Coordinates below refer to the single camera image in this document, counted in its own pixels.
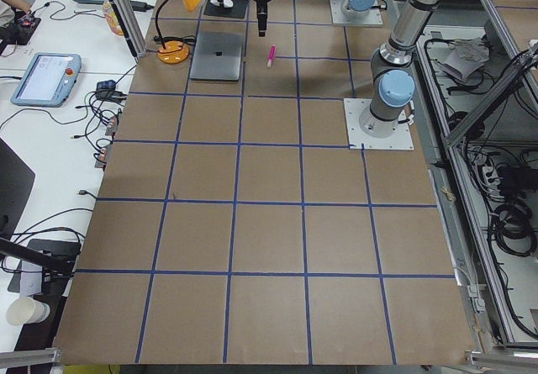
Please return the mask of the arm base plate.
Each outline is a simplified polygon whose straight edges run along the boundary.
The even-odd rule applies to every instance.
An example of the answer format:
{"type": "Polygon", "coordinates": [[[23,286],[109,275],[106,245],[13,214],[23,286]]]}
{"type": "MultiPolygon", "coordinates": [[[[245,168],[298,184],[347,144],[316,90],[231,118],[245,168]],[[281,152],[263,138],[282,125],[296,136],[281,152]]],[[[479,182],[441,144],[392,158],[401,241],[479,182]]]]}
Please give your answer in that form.
{"type": "Polygon", "coordinates": [[[398,119],[381,121],[371,114],[370,98],[344,98],[348,146],[352,150],[413,150],[413,116],[402,109],[398,119]]]}
{"type": "Polygon", "coordinates": [[[333,25],[381,27],[383,24],[378,0],[329,0],[333,25]]]}

